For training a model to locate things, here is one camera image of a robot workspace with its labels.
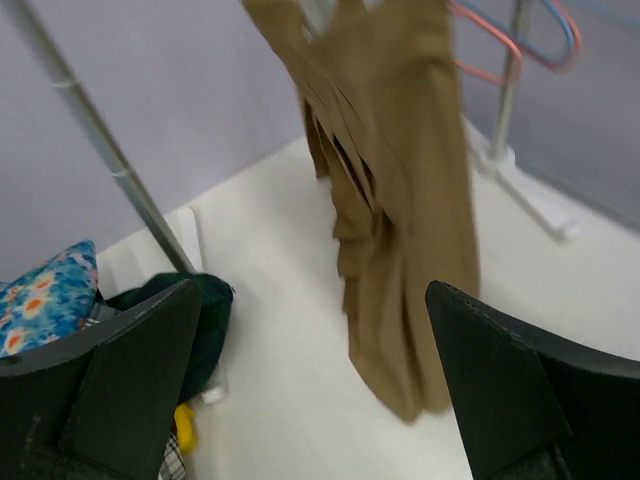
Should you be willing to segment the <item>dark green plaid skirt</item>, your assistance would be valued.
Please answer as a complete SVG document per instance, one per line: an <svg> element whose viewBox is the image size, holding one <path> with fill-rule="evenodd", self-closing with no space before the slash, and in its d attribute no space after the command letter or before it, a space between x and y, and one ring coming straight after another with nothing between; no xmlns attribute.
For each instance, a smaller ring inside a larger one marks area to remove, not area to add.
<svg viewBox="0 0 640 480"><path fill-rule="evenodd" d="M124 311L183 280L197 283L201 307L179 404L200 394L218 366L230 323L233 288L224 280L205 273L164 272L153 276L141 287L126 290L105 301L107 306Z"/></svg>

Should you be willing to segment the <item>tan pleated skirt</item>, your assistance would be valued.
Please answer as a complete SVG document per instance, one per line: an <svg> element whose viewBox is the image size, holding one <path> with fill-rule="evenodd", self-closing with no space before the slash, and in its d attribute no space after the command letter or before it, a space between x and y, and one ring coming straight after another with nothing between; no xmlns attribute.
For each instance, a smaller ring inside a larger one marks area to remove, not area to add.
<svg viewBox="0 0 640 480"><path fill-rule="evenodd" d="M448 3L340 1L320 32L298 1L244 7L296 86L330 184L351 362L403 422L448 409L425 292L480 286Z"/></svg>

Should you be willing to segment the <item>blue floral skirt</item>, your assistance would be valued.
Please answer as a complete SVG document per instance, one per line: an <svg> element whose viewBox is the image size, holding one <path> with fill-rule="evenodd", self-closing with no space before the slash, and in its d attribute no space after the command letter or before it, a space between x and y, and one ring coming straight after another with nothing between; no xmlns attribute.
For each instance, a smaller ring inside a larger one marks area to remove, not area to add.
<svg viewBox="0 0 640 480"><path fill-rule="evenodd" d="M1 284L1 356L74 334L98 292L95 245L78 242L18 279Z"/></svg>

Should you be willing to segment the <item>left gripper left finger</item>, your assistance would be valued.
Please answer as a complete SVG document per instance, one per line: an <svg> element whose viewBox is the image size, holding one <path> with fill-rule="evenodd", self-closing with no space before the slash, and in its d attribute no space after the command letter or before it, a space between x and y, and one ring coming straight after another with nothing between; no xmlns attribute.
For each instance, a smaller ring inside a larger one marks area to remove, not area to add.
<svg viewBox="0 0 640 480"><path fill-rule="evenodd" d="M182 281L1 361L4 479L155 479L201 306Z"/></svg>

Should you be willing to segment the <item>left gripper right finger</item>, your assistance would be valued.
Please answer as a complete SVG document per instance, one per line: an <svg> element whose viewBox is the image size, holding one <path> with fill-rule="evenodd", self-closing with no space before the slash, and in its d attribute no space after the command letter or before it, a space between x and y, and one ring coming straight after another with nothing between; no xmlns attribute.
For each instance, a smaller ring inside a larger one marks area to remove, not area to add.
<svg viewBox="0 0 640 480"><path fill-rule="evenodd" d="M638 478L638 362L443 282L425 303L473 478Z"/></svg>

